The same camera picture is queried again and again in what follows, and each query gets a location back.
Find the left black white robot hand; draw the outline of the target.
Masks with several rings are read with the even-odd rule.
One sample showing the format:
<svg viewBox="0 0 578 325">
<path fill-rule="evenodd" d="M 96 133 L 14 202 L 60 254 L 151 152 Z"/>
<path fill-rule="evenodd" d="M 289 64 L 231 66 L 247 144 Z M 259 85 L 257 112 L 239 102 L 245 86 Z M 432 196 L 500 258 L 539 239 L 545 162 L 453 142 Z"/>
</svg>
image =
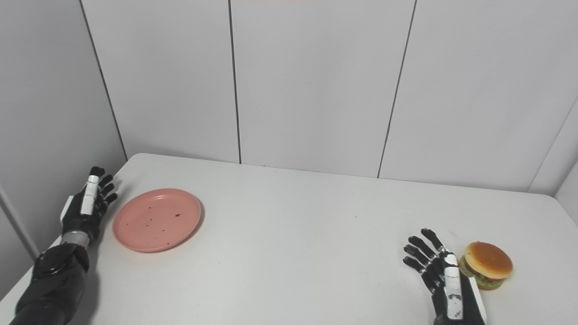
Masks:
<svg viewBox="0 0 578 325">
<path fill-rule="evenodd" d="M 83 188 L 70 196 L 61 213 L 61 243 L 74 243 L 87 248 L 101 234 L 101 222 L 109 206 L 118 198 L 113 175 L 94 166 Z"/>
</svg>

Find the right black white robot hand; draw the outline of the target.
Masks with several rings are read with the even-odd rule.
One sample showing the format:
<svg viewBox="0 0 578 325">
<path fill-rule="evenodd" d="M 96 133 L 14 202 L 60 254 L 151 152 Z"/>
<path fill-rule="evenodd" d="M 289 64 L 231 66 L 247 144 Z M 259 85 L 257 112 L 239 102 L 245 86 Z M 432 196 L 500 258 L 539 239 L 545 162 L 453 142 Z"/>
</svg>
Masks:
<svg viewBox="0 0 578 325">
<path fill-rule="evenodd" d="M 474 277 L 464 275 L 456 255 L 429 228 L 410 236 L 403 263 L 413 268 L 431 292 L 434 325 L 485 325 L 487 315 Z"/>
</svg>

